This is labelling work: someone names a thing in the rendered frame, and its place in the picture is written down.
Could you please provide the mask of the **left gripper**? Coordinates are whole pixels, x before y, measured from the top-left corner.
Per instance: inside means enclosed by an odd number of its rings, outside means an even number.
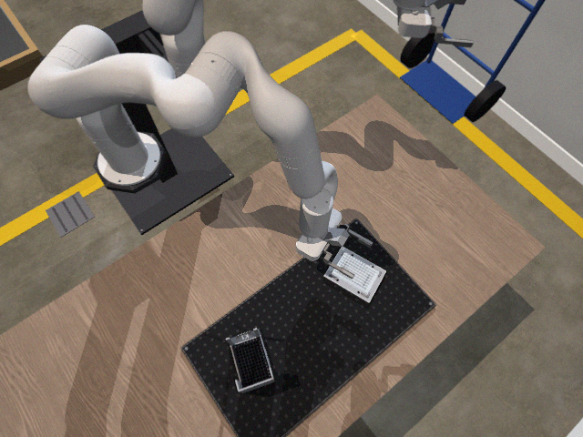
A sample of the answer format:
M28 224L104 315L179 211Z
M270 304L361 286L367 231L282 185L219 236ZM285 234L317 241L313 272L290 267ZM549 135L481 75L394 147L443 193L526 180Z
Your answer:
M435 25L435 18L431 17L431 7L409 8L397 5L397 21L399 35L405 37L424 38L428 33L435 33L435 42L461 47L472 47L473 39L442 38L444 30L442 26Z

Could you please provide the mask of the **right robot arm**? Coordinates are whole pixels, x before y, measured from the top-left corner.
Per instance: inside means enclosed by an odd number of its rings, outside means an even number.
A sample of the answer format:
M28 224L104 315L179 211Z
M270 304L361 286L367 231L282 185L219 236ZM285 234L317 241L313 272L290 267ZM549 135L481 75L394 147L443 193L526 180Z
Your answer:
M160 161L158 144L137 132L122 103L158 107L174 131L203 137L219 125L240 89L272 141L291 191L301 198L300 231L342 247L350 236L347 226L329 227L337 172L322 161L312 112L270 76L244 36L230 31L212 36L177 78L163 57L120 54L104 31L79 25L28 81L28 94L39 109L52 117L77 119L100 152L101 175L120 186L146 180Z

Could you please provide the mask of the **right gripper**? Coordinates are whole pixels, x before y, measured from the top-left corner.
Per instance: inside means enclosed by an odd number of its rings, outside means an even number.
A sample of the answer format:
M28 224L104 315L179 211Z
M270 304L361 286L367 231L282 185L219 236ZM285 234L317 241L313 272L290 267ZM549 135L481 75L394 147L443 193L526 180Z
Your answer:
M336 209L332 209L332 214L329 221L330 228L339 228L342 221L342 214L337 211ZM353 232L349 229L349 225L344 224L347 226L347 232L354 237L358 238L357 241L364 244L366 247L370 248L373 245L369 239L362 237L361 235ZM350 279L353 279L354 273L350 272L348 269L344 267L339 267L334 263L330 262L330 258L332 257L332 253L328 252L327 249L330 247L330 242L328 240L322 240L320 238L312 239L308 238L305 235L301 234L299 239L296 242L296 251L298 254L302 255L306 259L310 261L317 260L322 253L325 254L323 258L323 262L328 264L329 266L333 267L334 269L339 270L343 275L347 276Z

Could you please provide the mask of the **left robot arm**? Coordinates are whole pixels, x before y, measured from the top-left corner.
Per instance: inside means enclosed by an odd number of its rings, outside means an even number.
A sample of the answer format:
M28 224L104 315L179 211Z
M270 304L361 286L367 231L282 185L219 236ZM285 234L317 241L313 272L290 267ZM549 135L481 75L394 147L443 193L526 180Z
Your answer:
M434 4L438 10L454 0L394 1L409 8ZM206 43L203 0L143 0L142 8L150 27L162 34L169 63L177 77L182 76Z

